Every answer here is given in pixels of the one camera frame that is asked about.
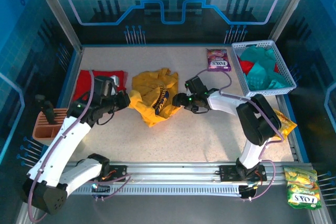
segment green towel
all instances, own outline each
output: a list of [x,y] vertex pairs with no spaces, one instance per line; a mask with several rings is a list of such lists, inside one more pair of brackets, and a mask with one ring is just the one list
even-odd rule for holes
[[253,63],[259,63],[266,71],[274,71],[275,54],[273,49],[265,50],[262,47],[251,46],[247,48],[240,57],[241,60],[247,60]]
[[276,58],[273,49],[251,46],[242,53],[240,59],[254,63],[245,76],[251,91],[289,87],[283,76],[274,72]]
[[266,70],[256,62],[246,76],[248,87],[250,90],[264,90],[269,86]]

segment snack package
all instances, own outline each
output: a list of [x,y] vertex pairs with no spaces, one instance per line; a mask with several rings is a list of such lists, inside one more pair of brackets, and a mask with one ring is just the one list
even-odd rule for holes
[[209,69],[221,69],[226,72],[231,71],[226,49],[207,49],[206,52]]
[[297,209],[321,208],[317,172],[295,167],[284,167],[287,180],[288,204]]
[[281,122],[281,128],[279,132],[286,139],[289,133],[291,133],[291,131],[294,130],[295,127],[298,125],[295,122],[292,122],[291,120],[289,120],[287,117],[285,117],[280,111],[274,110],[274,112]]

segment speckled countertop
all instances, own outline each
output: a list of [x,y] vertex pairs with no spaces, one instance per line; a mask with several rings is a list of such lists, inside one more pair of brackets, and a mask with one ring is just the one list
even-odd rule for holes
[[[229,72],[233,84],[226,92],[242,95],[236,72],[230,61]],[[144,71],[168,67],[178,72],[180,92],[184,82],[207,68],[204,47],[108,47],[86,48],[80,69],[123,70],[128,73],[126,88],[131,90],[132,77]],[[210,88],[228,83],[222,73],[205,72],[200,75]],[[267,97],[278,108],[275,97]],[[102,122],[109,118],[104,116]],[[104,126],[95,125],[82,140],[71,160],[99,153],[112,161],[126,162],[212,162],[235,161],[242,152],[246,138],[238,117],[210,111],[195,115],[179,110],[170,119],[149,128],[133,109],[124,109]],[[272,145],[265,151],[265,159],[293,161],[288,141]]]

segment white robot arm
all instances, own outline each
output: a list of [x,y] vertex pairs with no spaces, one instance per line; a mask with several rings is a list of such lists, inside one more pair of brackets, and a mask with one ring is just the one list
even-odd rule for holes
[[257,117],[258,111],[249,103],[253,101],[265,113],[276,129],[280,129],[281,122],[275,112],[261,94],[252,98],[240,97],[219,92],[218,89],[208,90],[198,76],[186,81],[187,93],[179,93],[173,99],[174,106],[184,106],[195,114],[202,114],[209,110],[220,110],[236,115],[240,119],[243,131],[247,137],[244,150],[236,161],[236,172],[241,179],[246,179],[259,169],[260,155],[267,141],[275,136],[274,130],[263,117]]
[[[55,214],[61,209],[67,197],[78,187],[91,179],[100,180],[108,175],[110,161],[99,154],[91,154],[75,168],[65,173],[63,171],[80,141],[102,118],[104,113],[113,116],[116,111],[128,107],[130,103],[128,95],[124,91],[117,93],[115,83],[118,83],[116,78],[95,77],[95,89],[87,112],[80,122],[64,135],[73,122],[80,118],[79,116],[87,106],[87,100],[83,99],[87,93],[71,104],[67,117],[64,119],[54,141],[27,174],[28,178],[21,193],[23,201],[28,202],[30,188],[33,181],[38,178],[31,203],[34,207],[48,214]],[[60,137],[63,137],[63,139],[54,148],[49,159],[46,160],[47,154]],[[45,161],[46,165],[41,173],[40,167]]]

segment cable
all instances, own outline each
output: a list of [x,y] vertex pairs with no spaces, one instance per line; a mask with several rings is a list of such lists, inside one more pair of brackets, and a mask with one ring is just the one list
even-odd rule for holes
[[106,177],[102,177],[101,179],[102,179],[102,180],[106,180],[106,179],[108,179],[109,177],[112,176],[112,173],[116,173],[116,172],[117,172],[116,170],[112,170],[112,171],[110,171],[110,172],[108,173],[108,175],[107,175]]
[[79,163],[82,162],[82,161],[84,161],[84,160],[85,160],[85,159],[81,159],[80,161],[78,161],[78,162],[76,163],[75,167],[78,166]]
[[220,69],[204,69],[204,70],[202,70],[201,72],[199,72],[196,76],[198,76],[199,74],[201,74],[201,73],[203,73],[203,72],[205,72],[205,71],[207,71],[207,72],[221,72],[221,73],[224,73],[224,74],[229,78],[229,81],[230,81],[229,84],[226,85],[226,86],[224,86],[224,87],[222,87],[222,88],[220,88],[219,93],[221,93],[221,91],[222,91],[223,89],[226,89],[226,88],[228,88],[228,87],[231,86],[231,84],[232,84],[232,78],[231,78],[231,76],[230,76],[227,72],[222,71],[222,70],[220,70]]
[[[204,69],[204,70],[202,70],[201,72],[199,72],[197,75],[199,75],[199,74],[201,74],[201,73],[203,73],[203,72],[205,72],[205,71],[214,71],[214,70]],[[232,84],[232,79],[231,79],[230,75],[229,75],[227,72],[223,72],[223,71],[220,71],[220,72],[226,74],[226,75],[229,77],[230,83],[229,83],[228,85],[226,85],[226,86],[220,88],[220,89],[219,89],[219,93],[220,93],[222,96],[224,96],[224,97],[229,97],[229,98],[234,98],[234,99],[237,99],[237,100],[243,100],[243,101],[249,102],[253,107],[256,108],[256,110],[257,110],[257,111],[260,113],[260,115],[266,120],[266,122],[269,124],[269,126],[270,126],[270,127],[274,130],[274,132],[280,137],[280,140],[271,141],[271,142],[266,142],[266,144],[264,145],[264,148],[261,150],[260,155],[259,155],[259,159],[261,159],[261,156],[263,155],[263,153],[264,153],[264,151],[265,151],[265,149],[267,148],[268,145],[270,145],[270,144],[275,144],[275,143],[282,143],[285,139],[284,139],[283,135],[278,131],[278,129],[272,124],[272,122],[271,122],[270,119],[267,117],[267,115],[261,110],[261,108],[260,108],[255,102],[253,102],[253,101],[251,101],[250,99],[247,99],[247,98],[245,98],[245,97],[239,97],[239,96],[237,96],[237,95],[233,95],[233,94],[223,94],[223,93],[222,93],[222,90],[224,90],[224,89],[230,87],[230,85]],[[274,179],[275,179],[275,173],[276,173],[275,164],[273,163],[272,160],[268,160],[268,159],[266,159],[266,160],[263,160],[263,161],[264,161],[264,162],[270,162],[270,163],[272,164],[273,169],[274,169],[274,171],[273,171],[273,177],[272,177],[272,179],[271,179],[269,185],[268,185],[267,188],[265,189],[265,191],[263,191],[263,192],[262,192],[260,195],[258,195],[258,196],[255,196],[255,197],[253,197],[253,198],[250,198],[249,200],[257,199],[257,198],[261,197],[262,195],[264,195],[264,194],[268,191],[268,189],[271,187],[271,185],[273,184],[273,182],[274,182]]]
[[130,174],[126,174],[126,175],[123,175],[123,176],[121,176],[119,178],[116,178],[116,179],[113,179],[113,180],[109,180],[109,181],[94,181],[94,180],[89,180],[89,181],[85,182],[85,184],[95,183],[97,185],[110,185],[111,183],[120,181],[120,180],[122,180],[124,178],[127,178],[128,176],[130,176]]
[[41,220],[43,220],[46,216],[47,216],[47,213],[45,213],[41,218],[39,219],[34,219],[34,216],[33,216],[33,213],[31,211],[31,207],[32,207],[32,201],[33,201],[33,193],[34,193],[34,189],[35,189],[35,186],[37,184],[37,181],[38,179],[40,178],[42,172],[43,172],[43,169],[44,167],[46,166],[48,160],[50,159],[52,153],[54,152],[54,150],[56,149],[56,147],[58,146],[58,144],[62,141],[62,139],[64,138],[64,136],[66,136],[79,122],[80,120],[83,118],[83,116],[86,114],[86,112],[88,111],[89,107],[90,107],[90,104],[92,102],[92,98],[93,98],[93,91],[94,91],[94,88],[95,88],[95,85],[94,85],[94,76],[93,76],[93,73],[92,71],[90,70],[90,75],[91,75],[91,92],[90,92],[90,96],[89,96],[89,100],[88,100],[88,103],[87,105],[85,106],[83,112],[81,113],[81,115],[71,124],[70,127],[68,127],[64,132],[63,134],[57,139],[57,141],[54,143],[54,145],[50,148],[49,152],[47,153],[45,159],[43,160],[42,164],[41,164],[41,167],[40,169],[38,170],[37,172],[37,175],[31,185],[31,188],[30,188],[30,191],[29,191],[29,195],[28,195],[28,216],[29,216],[29,219],[32,223],[38,223],[40,222]]
[[114,195],[116,195],[118,192],[121,191],[122,188],[124,188],[124,186],[131,180],[131,176],[129,176],[129,178],[126,180],[126,182],[124,184],[122,184],[121,187],[118,188],[118,190],[116,190],[113,194],[109,195],[109,196],[106,196],[106,197],[101,197],[101,198],[98,198],[99,200],[106,200],[106,199],[110,199],[112,198]]
[[273,182],[274,182],[274,179],[275,179],[275,173],[276,173],[276,171],[275,171],[276,169],[275,169],[275,164],[274,164],[274,162],[273,162],[272,160],[269,160],[269,159],[263,160],[263,162],[269,162],[269,163],[272,164],[272,166],[273,166],[273,177],[272,177],[272,179],[271,179],[269,185],[266,187],[265,191],[263,191],[261,194],[259,194],[259,195],[257,195],[257,196],[254,196],[254,197],[252,197],[252,198],[249,198],[249,199],[248,199],[249,201],[252,201],[252,200],[257,199],[257,198],[261,197],[262,195],[264,195],[264,194],[268,191],[268,189],[271,187],[271,185],[273,184]]
[[262,176],[258,173],[258,171],[256,170],[255,172],[254,172],[259,178],[260,178],[260,181],[261,181],[261,186],[262,186],[262,184],[263,184],[263,181],[262,181]]
[[114,112],[112,112],[111,117],[110,117],[106,122],[100,124],[100,123],[99,123],[99,120],[97,120],[97,124],[98,124],[99,126],[105,125],[105,124],[107,124],[108,122],[110,122],[110,120],[113,118],[113,116],[114,116]]

